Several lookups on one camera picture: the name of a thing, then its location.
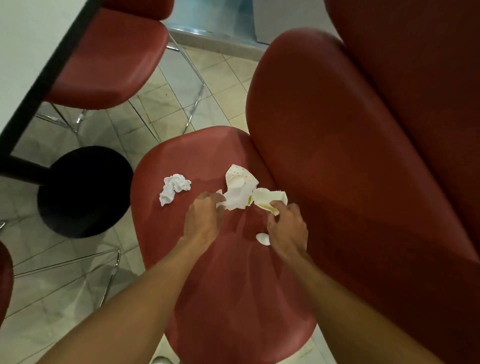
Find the black table edge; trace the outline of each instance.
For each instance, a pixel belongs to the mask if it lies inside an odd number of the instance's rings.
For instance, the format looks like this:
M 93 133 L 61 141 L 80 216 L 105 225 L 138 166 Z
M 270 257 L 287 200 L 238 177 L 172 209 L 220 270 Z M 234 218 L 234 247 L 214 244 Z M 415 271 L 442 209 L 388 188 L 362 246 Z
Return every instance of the black table edge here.
M 102 3 L 103 0 L 86 1 L 42 72 L 5 125 L 3 132 L 0 134 L 0 154 L 10 154 L 13 151 L 38 110 L 45 94 L 51 89 Z

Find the person's left arm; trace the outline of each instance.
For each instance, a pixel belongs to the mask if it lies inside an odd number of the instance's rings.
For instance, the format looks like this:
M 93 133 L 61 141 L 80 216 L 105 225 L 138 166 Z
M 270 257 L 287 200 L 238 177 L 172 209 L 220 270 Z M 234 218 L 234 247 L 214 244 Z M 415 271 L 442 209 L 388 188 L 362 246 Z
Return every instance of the person's left arm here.
M 225 198 L 201 194 L 185 217 L 184 236 L 136 282 L 55 344 L 38 364 L 145 364 L 197 259 L 215 240 Z

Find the white oval object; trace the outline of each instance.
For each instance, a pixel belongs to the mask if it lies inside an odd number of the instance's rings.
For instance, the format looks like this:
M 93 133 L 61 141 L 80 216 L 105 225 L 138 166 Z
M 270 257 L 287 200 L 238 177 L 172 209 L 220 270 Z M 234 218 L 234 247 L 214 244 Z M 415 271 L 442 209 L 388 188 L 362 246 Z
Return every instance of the white oval object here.
M 257 234 L 257 240 L 260 242 L 260 244 L 270 245 L 270 238 L 268 237 L 268 234 L 265 234 L 264 232 Z

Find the person's right hand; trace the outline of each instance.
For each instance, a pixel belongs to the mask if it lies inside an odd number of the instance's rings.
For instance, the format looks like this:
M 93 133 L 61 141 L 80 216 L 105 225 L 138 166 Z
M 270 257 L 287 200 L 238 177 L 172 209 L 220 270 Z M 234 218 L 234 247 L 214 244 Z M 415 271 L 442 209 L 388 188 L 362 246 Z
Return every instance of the person's right hand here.
M 286 206 L 282 201 L 272 201 L 270 205 L 280 212 L 280 219 L 275 221 L 273 214 L 268 215 L 268 235 L 270 245 L 283 261 L 297 257 L 306 252 L 308 230 L 297 204 Z

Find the red chair backrest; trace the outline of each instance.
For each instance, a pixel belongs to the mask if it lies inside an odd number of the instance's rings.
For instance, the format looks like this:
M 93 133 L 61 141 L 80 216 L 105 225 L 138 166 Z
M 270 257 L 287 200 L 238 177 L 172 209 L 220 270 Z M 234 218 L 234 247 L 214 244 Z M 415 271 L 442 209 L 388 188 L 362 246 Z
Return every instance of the red chair backrest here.
M 277 184 L 287 192 L 289 201 L 301 207 L 310 232 L 308 251 L 314 261 L 445 362 L 477 363 L 479 255 L 470 238 L 476 240 L 476 235 L 455 195 L 467 192 L 468 196 L 474 182 L 480 185 L 480 146 L 473 142 L 479 138 L 475 97 L 468 73 L 458 67 L 450 69 L 444 62 L 442 70 L 449 73 L 444 75 L 435 66 L 436 59 L 448 50 L 438 50 L 437 57 L 424 55 L 430 49 L 424 38 L 421 44 L 425 50 L 403 50 L 410 60 L 400 50 L 390 52 L 394 46 L 376 42 L 385 33 L 383 27 L 388 27 L 362 17 L 363 8 L 369 8 L 371 13 L 372 8 L 381 9 L 384 17 L 395 18 L 395 11 L 399 12 L 402 20 L 395 30 L 390 29 L 394 33 L 392 43 L 398 43 L 396 37 L 408 39 L 415 34 L 409 30 L 404 13 L 410 7 L 416 9 L 419 3 L 428 8 L 436 2 L 404 1 L 403 8 L 395 10 L 399 3 L 332 0 L 332 18 L 341 23 L 337 29 L 346 48 L 333 37 L 312 29 L 291 30 L 279 36 L 252 78 L 247 123 Z M 426 16 L 430 22 L 417 20 L 415 24 L 443 31 L 442 24 L 429 18 Z M 354 26 L 347 24 L 352 19 Z M 464 19 L 466 24 L 455 25 L 478 35 L 477 29 L 473 30 L 473 17 Z M 432 30 L 430 41 L 436 45 L 443 42 L 445 47 L 459 52 L 453 42 L 444 42 L 443 35 L 439 31 L 442 39 L 437 39 Z M 373 44 L 380 48 L 373 49 Z M 480 69 L 477 51 L 463 51 L 464 56 L 475 58 L 474 63 L 465 63 L 472 73 Z M 390 59 L 392 53 L 402 61 Z M 378 57 L 382 61 L 370 62 L 371 54 L 374 60 Z M 422 75 L 411 75 L 422 62 L 430 63 L 434 89 L 416 80 Z M 371 65 L 367 72 L 358 67 L 364 63 Z M 396 73 L 389 73 L 390 65 Z M 476 80 L 480 73 L 471 77 Z M 379 82 L 372 85 L 371 80 L 377 79 Z M 406 87 L 406 79 L 416 82 L 415 86 Z M 449 85 L 454 85 L 450 97 Z M 435 111 L 433 106 L 440 105 L 430 98 L 431 92 L 437 93 L 447 109 Z M 458 98 L 457 92 L 465 97 Z M 421 113 L 415 113 L 422 102 L 428 106 L 423 119 Z M 413 127 L 426 128 L 420 135 L 426 152 L 410 125 L 405 125 L 403 118 L 413 115 Z M 455 125 L 462 116 L 466 118 Z M 464 143 L 459 142 L 462 136 Z M 455 151 L 447 155 L 449 149 Z M 460 157 L 465 163 L 456 165 Z M 441 173 L 435 170 L 434 162 Z M 448 175 L 449 181 L 456 181 L 452 192 L 442 173 Z M 475 196 L 472 206 L 480 207 Z M 469 221 L 476 221 L 475 214 Z
M 7 313 L 13 290 L 12 257 L 5 245 L 0 242 L 0 325 Z
M 145 18 L 164 20 L 172 14 L 173 3 L 174 0 L 106 0 L 103 6 Z

